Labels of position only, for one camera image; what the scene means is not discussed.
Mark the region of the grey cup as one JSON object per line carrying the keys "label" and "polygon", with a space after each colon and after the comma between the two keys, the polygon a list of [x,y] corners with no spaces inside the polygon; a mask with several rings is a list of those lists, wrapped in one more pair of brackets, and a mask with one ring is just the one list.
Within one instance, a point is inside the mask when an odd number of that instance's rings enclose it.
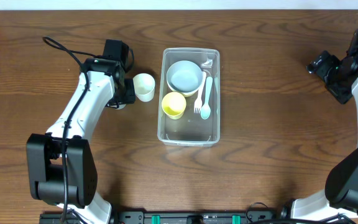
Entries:
{"label": "grey cup", "polygon": [[118,105],[117,108],[115,108],[116,110],[121,110],[124,109],[126,105]]}

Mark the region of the white cup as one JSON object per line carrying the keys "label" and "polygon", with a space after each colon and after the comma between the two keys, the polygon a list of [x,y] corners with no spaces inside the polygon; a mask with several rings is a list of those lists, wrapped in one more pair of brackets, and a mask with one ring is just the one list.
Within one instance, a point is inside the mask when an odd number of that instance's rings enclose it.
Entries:
{"label": "white cup", "polygon": [[133,78],[135,95],[140,101],[149,102],[154,98],[155,80],[148,73],[140,73]]}

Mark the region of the yellow cup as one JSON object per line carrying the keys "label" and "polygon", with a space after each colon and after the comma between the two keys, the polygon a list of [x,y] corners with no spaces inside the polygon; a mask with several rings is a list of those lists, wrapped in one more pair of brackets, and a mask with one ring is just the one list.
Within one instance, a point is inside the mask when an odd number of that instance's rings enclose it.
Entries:
{"label": "yellow cup", "polygon": [[170,92],[162,99],[163,112],[170,119],[180,119],[186,109],[186,98],[178,92]]}

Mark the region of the grey bowl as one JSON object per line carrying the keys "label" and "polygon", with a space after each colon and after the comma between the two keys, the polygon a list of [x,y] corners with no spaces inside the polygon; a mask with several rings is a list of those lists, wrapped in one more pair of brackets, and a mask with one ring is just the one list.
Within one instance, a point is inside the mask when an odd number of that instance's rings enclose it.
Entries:
{"label": "grey bowl", "polygon": [[167,85],[172,91],[191,92],[198,90],[203,75],[194,62],[181,60],[172,64],[166,73]]}

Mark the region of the yellow bowl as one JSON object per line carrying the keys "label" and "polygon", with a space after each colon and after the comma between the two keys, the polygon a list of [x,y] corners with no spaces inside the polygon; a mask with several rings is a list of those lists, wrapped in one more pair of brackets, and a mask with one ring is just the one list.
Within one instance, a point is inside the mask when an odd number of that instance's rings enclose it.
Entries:
{"label": "yellow bowl", "polygon": [[179,91],[180,94],[182,94],[185,98],[194,95],[198,90],[194,90],[191,92],[181,92]]}

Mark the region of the white plastic fork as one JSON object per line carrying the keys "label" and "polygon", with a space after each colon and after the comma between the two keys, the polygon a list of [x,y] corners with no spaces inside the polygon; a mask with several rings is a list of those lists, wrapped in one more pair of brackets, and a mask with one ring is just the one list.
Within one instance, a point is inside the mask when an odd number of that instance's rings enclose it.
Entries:
{"label": "white plastic fork", "polygon": [[203,94],[203,88],[204,88],[204,84],[205,84],[205,81],[206,81],[206,72],[203,71],[202,75],[203,75],[203,79],[202,79],[200,87],[198,88],[198,95],[197,95],[197,98],[196,98],[195,103],[194,103],[194,113],[196,113],[196,114],[201,113],[201,107],[202,107],[202,104],[203,104],[201,97],[202,97],[202,94]]}

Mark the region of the pale blue plastic spoon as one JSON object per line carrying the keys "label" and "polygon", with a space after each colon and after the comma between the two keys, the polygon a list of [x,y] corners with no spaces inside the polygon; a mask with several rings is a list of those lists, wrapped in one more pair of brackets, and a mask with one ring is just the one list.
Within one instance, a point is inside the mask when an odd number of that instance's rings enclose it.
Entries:
{"label": "pale blue plastic spoon", "polygon": [[211,108],[209,106],[209,97],[211,94],[211,88],[213,84],[213,78],[207,77],[205,83],[205,96],[204,96],[204,104],[201,107],[201,118],[208,119],[211,114]]}

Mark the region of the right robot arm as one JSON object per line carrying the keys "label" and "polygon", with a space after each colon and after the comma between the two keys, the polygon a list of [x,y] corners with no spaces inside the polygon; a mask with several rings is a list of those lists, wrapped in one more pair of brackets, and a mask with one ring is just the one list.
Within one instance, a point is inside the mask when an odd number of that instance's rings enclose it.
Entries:
{"label": "right robot arm", "polygon": [[355,100],[357,145],[331,170],[323,190],[294,200],[288,208],[283,209],[281,216],[296,223],[351,221],[358,218],[358,29],[342,60],[323,51],[306,69],[320,77],[328,92],[341,104],[351,98]]}

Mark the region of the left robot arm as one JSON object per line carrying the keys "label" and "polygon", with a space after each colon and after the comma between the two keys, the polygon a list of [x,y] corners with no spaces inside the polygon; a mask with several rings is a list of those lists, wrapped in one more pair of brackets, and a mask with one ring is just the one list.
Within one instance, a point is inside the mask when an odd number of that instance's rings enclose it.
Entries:
{"label": "left robot arm", "polygon": [[121,109],[135,102],[134,86],[124,76],[125,59],[88,58],[65,110],[45,134],[31,134],[26,144],[30,194],[68,209],[82,223],[110,223],[112,205],[97,193],[98,174],[90,139],[105,107]]}

